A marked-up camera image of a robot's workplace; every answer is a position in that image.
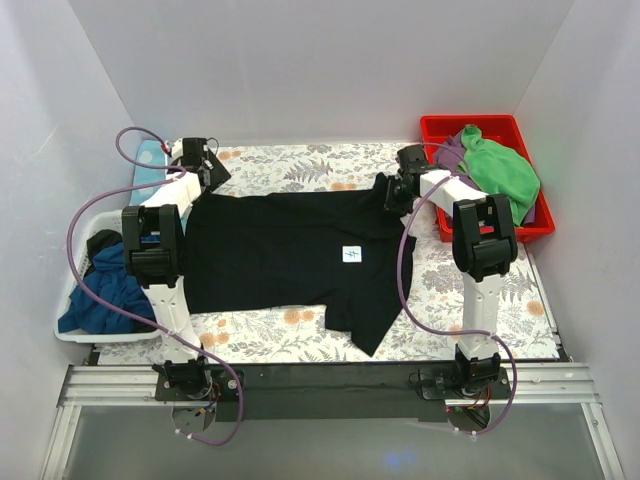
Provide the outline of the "black t-shirt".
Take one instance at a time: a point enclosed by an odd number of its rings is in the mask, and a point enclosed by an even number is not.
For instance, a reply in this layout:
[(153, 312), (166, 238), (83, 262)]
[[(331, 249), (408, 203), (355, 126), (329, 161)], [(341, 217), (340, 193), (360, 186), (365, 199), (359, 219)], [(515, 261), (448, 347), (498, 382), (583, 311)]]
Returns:
[(186, 225), (184, 291), (193, 314), (325, 306), (325, 326), (374, 355), (412, 283), (416, 240), (366, 190), (206, 194)]

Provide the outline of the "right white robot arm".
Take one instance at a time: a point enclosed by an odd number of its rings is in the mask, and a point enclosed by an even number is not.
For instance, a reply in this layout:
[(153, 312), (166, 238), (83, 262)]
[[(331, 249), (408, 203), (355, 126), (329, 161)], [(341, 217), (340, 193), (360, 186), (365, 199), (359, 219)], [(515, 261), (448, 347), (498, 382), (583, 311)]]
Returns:
[(423, 395), (457, 391), (475, 397), (501, 378), (497, 335), (499, 293), (518, 248), (508, 198), (488, 195), (465, 184), (457, 174), (427, 160), (425, 146), (397, 152), (399, 169), (388, 178), (384, 208), (412, 223), (431, 202), (452, 219), (452, 254), (463, 281), (462, 329), (454, 359), (416, 375)]

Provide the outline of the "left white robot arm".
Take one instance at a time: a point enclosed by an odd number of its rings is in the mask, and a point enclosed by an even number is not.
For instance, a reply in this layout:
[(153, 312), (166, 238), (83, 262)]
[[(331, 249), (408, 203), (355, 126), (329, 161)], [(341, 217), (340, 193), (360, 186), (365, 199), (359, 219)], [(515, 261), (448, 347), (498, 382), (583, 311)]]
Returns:
[(213, 401), (219, 388), (199, 352), (184, 292), (183, 216), (204, 192), (230, 179), (205, 138), (183, 137), (167, 148), (166, 183), (139, 206), (122, 211), (125, 267), (136, 278), (163, 336), (164, 361), (154, 370), (189, 399)]

